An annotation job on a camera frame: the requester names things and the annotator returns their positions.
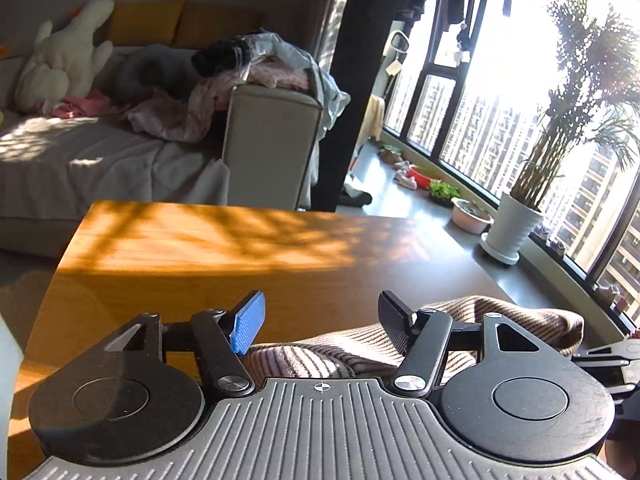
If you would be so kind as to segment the striped grey brown sweater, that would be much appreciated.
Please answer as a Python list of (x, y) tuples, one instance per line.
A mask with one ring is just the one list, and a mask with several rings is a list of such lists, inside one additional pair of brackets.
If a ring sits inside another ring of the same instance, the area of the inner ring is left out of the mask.
[[(478, 322), (488, 312), (500, 313), (563, 356), (573, 354), (584, 339), (584, 318), (567, 310), (529, 309), (487, 296), (435, 302), (431, 307), (465, 323)], [(397, 370), (402, 356), (376, 323), (299, 341), (255, 344), (241, 361), (260, 384), (270, 377), (386, 379)]]

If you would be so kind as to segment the pile of clothes on sofa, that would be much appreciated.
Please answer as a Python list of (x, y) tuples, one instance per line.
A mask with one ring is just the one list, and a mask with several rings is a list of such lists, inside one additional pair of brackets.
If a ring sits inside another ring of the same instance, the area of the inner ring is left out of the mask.
[(134, 131), (165, 141), (197, 144), (205, 139), (217, 113), (230, 107), (232, 90), (244, 84), (269, 89), (311, 90), (322, 107), (321, 127), (333, 128), (350, 102), (350, 95), (305, 50), (283, 40), (275, 32), (255, 32), (198, 51), (192, 56), (200, 81), (185, 100), (162, 90), (130, 108), (125, 118)]

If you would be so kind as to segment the pink bowl planter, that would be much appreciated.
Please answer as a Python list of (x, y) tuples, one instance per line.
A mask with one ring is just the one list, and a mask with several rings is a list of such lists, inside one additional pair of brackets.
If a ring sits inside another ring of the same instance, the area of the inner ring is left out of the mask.
[(486, 210), (470, 200), (455, 197), (451, 200), (454, 224), (465, 232), (480, 235), (494, 224), (494, 218)]

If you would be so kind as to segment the small green plant tray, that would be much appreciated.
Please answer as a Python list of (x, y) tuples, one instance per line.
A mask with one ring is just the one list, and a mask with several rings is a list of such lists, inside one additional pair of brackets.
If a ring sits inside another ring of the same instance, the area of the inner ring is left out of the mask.
[(444, 207), (451, 207), (452, 201), (461, 197), (460, 191), (455, 185), (441, 180), (431, 180), (428, 196), (434, 203)]

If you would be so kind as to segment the red dish on floor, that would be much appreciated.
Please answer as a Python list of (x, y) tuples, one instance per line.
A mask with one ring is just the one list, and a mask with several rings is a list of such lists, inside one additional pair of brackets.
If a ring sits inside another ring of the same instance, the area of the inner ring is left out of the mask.
[(416, 166), (410, 166), (408, 169), (408, 176), (416, 181), (416, 186), (421, 190), (428, 191), (431, 188), (433, 182), (439, 182), (439, 179), (435, 177), (426, 176), (422, 174), (421, 170)]

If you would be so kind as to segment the beige sofa with grey cover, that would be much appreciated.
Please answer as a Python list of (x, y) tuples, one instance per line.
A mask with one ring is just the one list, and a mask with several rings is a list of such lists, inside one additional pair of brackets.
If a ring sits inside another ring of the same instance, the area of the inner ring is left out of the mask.
[(114, 116), (15, 117), (1, 129), (1, 246), (58, 258), (97, 200), (294, 210), (308, 204), (321, 84), (241, 84), (222, 148), (168, 142)]

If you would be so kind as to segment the potted bamboo plant white pot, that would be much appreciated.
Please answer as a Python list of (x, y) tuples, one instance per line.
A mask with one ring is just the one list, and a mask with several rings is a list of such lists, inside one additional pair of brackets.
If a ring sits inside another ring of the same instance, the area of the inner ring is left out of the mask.
[(552, 0), (558, 31), (558, 79), (549, 92), (541, 134), (510, 191), (501, 196), (494, 224), (480, 238), (488, 255), (508, 266), (542, 221), (540, 206), (574, 148), (596, 144), (622, 168), (639, 154), (639, 34), (612, 0)]

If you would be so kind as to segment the white plush toy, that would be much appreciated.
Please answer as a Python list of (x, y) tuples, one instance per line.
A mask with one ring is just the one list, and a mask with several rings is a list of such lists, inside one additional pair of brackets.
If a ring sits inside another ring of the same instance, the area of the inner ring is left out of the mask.
[(111, 41), (94, 44), (94, 34), (115, 9), (113, 0), (90, 0), (68, 25), (53, 29), (43, 22), (37, 32), (32, 56), (18, 77), (14, 101), (25, 114), (45, 102), (88, 96), (93, 79), (104, 69), (113, 53)]

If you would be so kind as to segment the white standing garment steamer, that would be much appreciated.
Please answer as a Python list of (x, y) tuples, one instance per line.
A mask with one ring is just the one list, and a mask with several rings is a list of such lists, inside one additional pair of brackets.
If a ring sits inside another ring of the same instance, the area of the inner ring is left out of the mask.
[(384, 100), (387, 100), (393, 90), (395, 79), (402, 70), (402, 62), (404, 62), (409, 48), (409, 37), (401, 29), (394, 29), (390, 32), (386, 53), (392, 54), (392, 60), (385, 66), (387, 81), (383, 92)]

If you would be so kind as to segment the yellow sofa cushion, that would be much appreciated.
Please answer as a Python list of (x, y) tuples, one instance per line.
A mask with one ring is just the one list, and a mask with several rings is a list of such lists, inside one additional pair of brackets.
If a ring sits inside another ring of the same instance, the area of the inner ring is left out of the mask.
[(115, 47), (168, 46), (174, 39), (184, 0), (116, 2), (106, 39)]

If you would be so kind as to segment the dark pillar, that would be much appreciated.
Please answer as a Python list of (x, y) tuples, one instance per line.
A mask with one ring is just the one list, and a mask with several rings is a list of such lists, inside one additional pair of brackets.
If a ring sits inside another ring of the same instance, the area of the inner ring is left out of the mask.
[(331, 75), (350, 102), (320, 142), (319, 179), (311, 189), (313, 211), (336, 209), (398, 2), (346, 1)]

